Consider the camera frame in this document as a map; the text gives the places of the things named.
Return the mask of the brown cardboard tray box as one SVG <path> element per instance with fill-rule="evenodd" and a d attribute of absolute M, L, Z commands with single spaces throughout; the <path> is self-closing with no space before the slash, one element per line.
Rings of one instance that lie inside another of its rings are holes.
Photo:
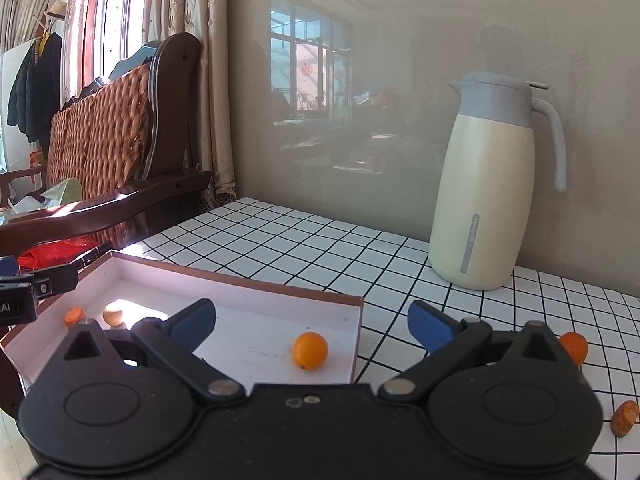
<path fill-rule="evenodd" d="M 42 300 L 36 322 L 12 328 L 2 338 L 2 411 L 16 416 L 25 390 L 66 336 L 63 316 L 70 308 L 83 308 L 107 328 L 103 309 L 117 304 L 124 311 L 122 324 L 131 327 L 142 318 L 166 320 L 202 298 L 213 301 L 217 321 L 194 353 L 245 389 L 354 380 L 361 299 L 110 252 L 80 271 L 74 290 Z M 320 334 L 329 344 L 318 370 L 302 370 L 292 360 L 294 341 L 306 332 Z"/>

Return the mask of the cream thermos jug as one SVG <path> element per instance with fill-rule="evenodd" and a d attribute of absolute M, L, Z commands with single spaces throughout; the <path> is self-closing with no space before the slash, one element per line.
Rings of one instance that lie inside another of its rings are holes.
<path fill-rule="evenodd" d="M 536 114 L 550 127 L 554 186 L 566 190 L 561 117 L 549 102 L 533 96 L 533 81 L 473 72 L 450 86 L 460 106 L 440 176 L 431 265 L 452 284 L 496 289 L 515 266 L 532 206 Z"/>

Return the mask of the beige floral curtain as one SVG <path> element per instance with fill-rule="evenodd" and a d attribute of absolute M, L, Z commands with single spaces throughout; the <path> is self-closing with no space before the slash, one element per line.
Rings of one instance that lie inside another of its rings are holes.
<path fill-rule="evenodd" d="M 209 171 L 203 194 L 213 207 L 236 200 L 228 79 L 228 0 L 145 0 L 143 38 L 165 40 L 187 32 L 201 44 L 192 76 L 190 155 L 193 169 Z"/>

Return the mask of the small orange tangerine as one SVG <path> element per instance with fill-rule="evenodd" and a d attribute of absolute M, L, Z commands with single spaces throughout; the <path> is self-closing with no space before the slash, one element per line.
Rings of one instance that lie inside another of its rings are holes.
<path fill-rule="evenodd" d="M 315 332 L 300 334 L 292 347 L 292 360 L 302 370 L 318 370 L 329 355 L 326 338 Z"/>

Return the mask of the orange tangerine on table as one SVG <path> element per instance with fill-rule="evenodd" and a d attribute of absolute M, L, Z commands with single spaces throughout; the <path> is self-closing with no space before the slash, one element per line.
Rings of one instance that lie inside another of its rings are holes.
<path fill-rule="evenodd" d="M 588 356 L 587 339 L 575 332 L 568 332 L 559 338 L 559 343 L 577 366 L 582 366 Z"/>

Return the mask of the white refrigerator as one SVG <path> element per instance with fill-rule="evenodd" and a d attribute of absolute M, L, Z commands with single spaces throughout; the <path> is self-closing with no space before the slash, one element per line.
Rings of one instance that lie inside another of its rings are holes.
<path fill-rule="evenodd" d="M 1 57 L 2 172 L 34 169 L 42 162 L 38 140 L 37 41 L 30 40 Z"/>

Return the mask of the black jacket on rack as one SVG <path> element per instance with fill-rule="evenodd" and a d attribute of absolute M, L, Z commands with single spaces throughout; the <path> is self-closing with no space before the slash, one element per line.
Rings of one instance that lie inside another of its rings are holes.
<path fill-rule="evenodd" d="M 36 39 L 14 79 L 6 109 L 6 123 L 37 142 L 48 156 L 51 122 L 60 110 L 62 38 L 51 32 Z"/>

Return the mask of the straw hat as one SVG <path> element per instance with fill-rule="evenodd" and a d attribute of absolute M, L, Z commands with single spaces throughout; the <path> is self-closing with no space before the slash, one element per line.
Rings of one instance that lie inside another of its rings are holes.
<path fill-rule="evenodd" d="M 67 3 L 63 0 L 56 0 L 44 14 L 50 20 L 64 21 L 66 19 L 66 11 Z"/>

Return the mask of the light green plastic item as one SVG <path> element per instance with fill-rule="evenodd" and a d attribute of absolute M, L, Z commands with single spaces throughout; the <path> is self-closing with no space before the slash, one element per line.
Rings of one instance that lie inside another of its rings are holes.
<path fill-rule="evenodd" d="M 80 202 L 84 198 L 84 190 L 78 179 L 68 178 L 47 188 L 43 193 L 44 204 L 48 208 L 65 206 Z"/>

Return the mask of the orange carrot piece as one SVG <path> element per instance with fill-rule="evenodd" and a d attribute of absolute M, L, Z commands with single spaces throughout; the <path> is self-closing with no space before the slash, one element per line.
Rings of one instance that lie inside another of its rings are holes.
<path fill-rule="evenodd" d="M 72 307 L 70 308 L 70 310 L 67 310 L 65 312 L 63 321 L 65 326 L 70 330 L 85 318 L 86 318 L 86 314 L 83 308 Z"/>

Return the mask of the wooden sofa with tufted cushion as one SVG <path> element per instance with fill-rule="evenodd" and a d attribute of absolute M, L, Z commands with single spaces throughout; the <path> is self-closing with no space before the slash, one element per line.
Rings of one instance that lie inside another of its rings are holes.
<path fill-rule="evenodd" d="M 77 179 L 81 200 L 7 218 L 2 255 L 80 236 L 123 248 L 198 214 L 212 180 L 186 168 L 201 50 L 187 32 L 146 44 L 125 73 L 54 115 L 40 171 L 47 188 Z"/>

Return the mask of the cut carrot chunk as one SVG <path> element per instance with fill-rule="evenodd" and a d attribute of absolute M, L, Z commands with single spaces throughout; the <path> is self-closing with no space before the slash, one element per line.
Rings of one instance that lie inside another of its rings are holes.
<path fill-rule="evenodd" d="M 610 422 L 612 434 L 615 437 L 623 438 L 631 432 L 639 417 L 639 405 L 636 401 L 624 401 L 616 408 Z"/>

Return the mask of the pale carrot piece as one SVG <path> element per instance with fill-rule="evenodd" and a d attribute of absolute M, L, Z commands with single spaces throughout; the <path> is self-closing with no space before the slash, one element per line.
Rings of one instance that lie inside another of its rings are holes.
<path fill-rule="evenodd" d="M 108 326 L 117 327 L 122 325 L 124 311 L 117 304 L 109 304 L 103 309 L 102 316 Z"/>

